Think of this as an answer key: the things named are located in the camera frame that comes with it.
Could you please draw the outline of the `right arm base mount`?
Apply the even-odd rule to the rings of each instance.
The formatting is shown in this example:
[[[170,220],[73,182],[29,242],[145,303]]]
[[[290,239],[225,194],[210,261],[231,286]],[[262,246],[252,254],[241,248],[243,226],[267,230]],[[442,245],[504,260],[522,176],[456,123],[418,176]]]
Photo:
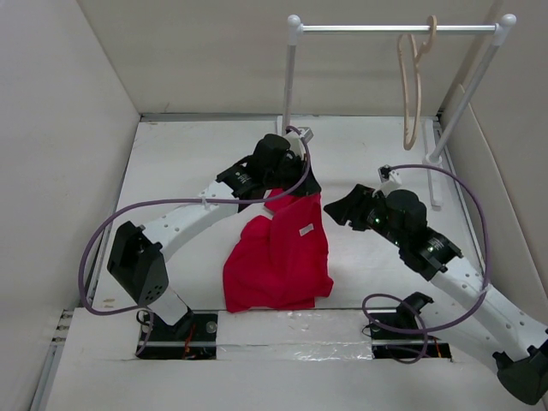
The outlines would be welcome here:
[[[451,360],[450,346],[436,337],[428,342],[420,333],[421,310],[433,303],[430,296],[414,292],[402,301],[395,299],[394,307],[368,307],[370,297],[362,303],[367,323],[362,333],[369,337],[374,360],[394,360],[400,364],[414,364],[420,359]]]

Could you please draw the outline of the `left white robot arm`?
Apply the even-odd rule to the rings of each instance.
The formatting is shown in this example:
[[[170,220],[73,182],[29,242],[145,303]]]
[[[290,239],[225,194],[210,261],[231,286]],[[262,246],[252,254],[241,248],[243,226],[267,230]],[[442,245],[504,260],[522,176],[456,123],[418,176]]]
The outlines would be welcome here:
[[[266,134],[252,154],[220,172],[197,197],[174,200],[174,210],[151,222],[137,226],[127,221],[117,228],[107,270],[138,307],[160,319],[168,337],[178,340],[190,332],[191,309],[170,287],[167,262],[213,224],[268,201],[270,190],[279,190],[279,199],[319,193],[310,139],[298,128]]]

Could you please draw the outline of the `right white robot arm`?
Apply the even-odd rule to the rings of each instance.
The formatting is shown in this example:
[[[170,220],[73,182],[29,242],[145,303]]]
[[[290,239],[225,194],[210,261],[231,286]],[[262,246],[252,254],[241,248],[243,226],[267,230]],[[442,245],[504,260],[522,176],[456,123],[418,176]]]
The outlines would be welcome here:
[[[442,338],[489,367],[516,399],[535,405],[547,392],[547,327],[491,285],[446,236],[427,224],[426,206],[406,189],[383,195],[356,185],[324,207],[339,225],[372,230],[394,244],[411,271],[463,309],[478,309]]]

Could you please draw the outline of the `red t-shirt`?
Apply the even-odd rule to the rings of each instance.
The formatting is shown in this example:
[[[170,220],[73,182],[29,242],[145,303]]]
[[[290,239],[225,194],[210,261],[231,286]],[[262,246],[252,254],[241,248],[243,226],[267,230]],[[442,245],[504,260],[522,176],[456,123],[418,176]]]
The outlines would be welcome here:
[[[243,228],[223,266],[226,310],[303,310],[330,296],[329,245],[321,195],[288,195]]]

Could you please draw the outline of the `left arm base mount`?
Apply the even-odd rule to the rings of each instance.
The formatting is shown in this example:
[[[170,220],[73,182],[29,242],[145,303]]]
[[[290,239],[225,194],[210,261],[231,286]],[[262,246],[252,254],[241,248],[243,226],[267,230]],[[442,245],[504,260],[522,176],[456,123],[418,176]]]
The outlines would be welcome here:
[[[175,325],[144,310],[136,313],[140,334],[135,356],[140,360],[215,360],[218,312],[189,310]]]

